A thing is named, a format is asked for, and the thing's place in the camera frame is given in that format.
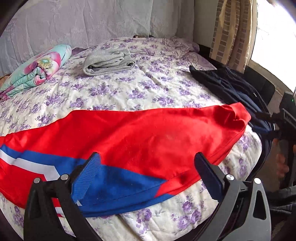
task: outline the white bedsheet with purple flowers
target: white bedsheet with purple flowers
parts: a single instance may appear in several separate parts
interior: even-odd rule
[[[136,68],[105,76],[86,76],[85,57],[93,50],[128,48]],[[48,125],[70,111],[137,111],[165,107],[222,105],[189,72],[215,69],[198,55],[198,45],[181,39],[113,39],[73,56],[44,84],[0,103],[0,135]],[[244,180],[261,154],[261,141],[247,126],[245,134],[220,163],[224,173]],[[180,194],[142,210],[108,217],[87,218],[104,241],[175,240],[208,218],[217,202],[202,181]],[[23,237],[24,209],[0,194],[0,209],[15,231]],[[73,234],[65,218],[64,229]]]

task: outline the gray folded blanket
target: gray folded blanket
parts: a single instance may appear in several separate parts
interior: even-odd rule
[[[98,50],[86,57],[83,72],[90,76],[110,74],[131,69],[135,64],[128,49]]]

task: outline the metal bolt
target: metal bolt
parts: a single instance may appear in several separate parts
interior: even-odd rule
[[[260,180],[259,178],[254,178],[254,182],[255,182],[256,184],[260,184],[260,183],[261,183],[261,180]]]
[[[39,177],[34,179],[34,183],[39,183],[41,181],[41,179]]]
[[[229,181],[233,181],[233,180],[234,180],[234,176],[232,176],[231,174],[227,174],[227,175],[226,175],[226,178],[227,178]]]
[[[61,180],[65,181],[69,178],[69,175],[68,174],[63,174],[61,175]]]

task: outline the bright window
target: bright window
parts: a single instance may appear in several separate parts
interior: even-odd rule
[[[251,60],[296,87],[296,23],[281,6],[257,0],[258,24]]]

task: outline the blue gripper pad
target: blue gripper pad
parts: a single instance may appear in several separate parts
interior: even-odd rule
[[[221,202],[223,200],[224,173],[218,166],[209,163],[201,152],[195,154],[194,166],[211,197]]]
[[[75,203],[84,198],[88,188],[101,168],[101,156],[93,153],[89,162],[72,184],[72,199]]]

